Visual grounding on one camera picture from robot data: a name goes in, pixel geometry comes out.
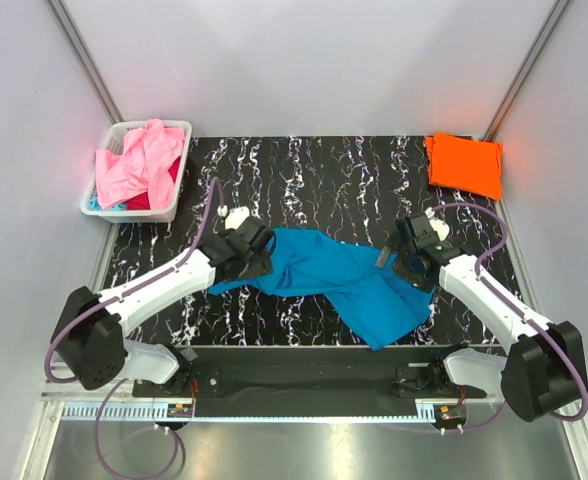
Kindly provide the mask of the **blue t-shirt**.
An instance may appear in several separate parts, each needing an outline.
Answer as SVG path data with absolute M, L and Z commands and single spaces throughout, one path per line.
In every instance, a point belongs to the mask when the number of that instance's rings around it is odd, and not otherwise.
M 242 286 L 278 297 L 323 295 L 347 327 L 371 349 L 381 350 L 423 324 L 432 294 L 413 287 L 389 267 L 380 251 L 336 241 L 318 230 L 277 228 L 272 272 L 249 280 L 219 282 L 221 295 Z

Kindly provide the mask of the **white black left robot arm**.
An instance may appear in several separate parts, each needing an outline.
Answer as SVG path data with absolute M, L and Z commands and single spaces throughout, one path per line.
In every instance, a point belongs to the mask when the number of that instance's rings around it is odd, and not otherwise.
M 271 273 L 275 247 L 274 231 L 249 216 L 118 287 L 99 293 L 78 288 L 68 296 L 48 353 L 58 355 L 87 391 L 127 378 L 155 396 L 183 394 L 190 389 L 191 361 L 171 345 L 132 341 L 130 334 L 189 295 Z

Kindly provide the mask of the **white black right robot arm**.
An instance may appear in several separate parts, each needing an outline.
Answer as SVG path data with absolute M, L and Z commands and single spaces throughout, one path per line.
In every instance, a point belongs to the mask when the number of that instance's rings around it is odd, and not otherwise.
M 449 236 L 433 209 L 406 215 L 389 233 L 376 265 L 390 266 L 411 286 L 435 288 L 465 305 L 494 334 L 505 354 L 463 345 L 436 355 L 406 387 L 450 396 L 471 387 L 502 400 L 520 419 L 551 415 L 576 422 L 588 412 L 588 375 L 581 333 L 526 306 L 501 285 L 464 243 Z

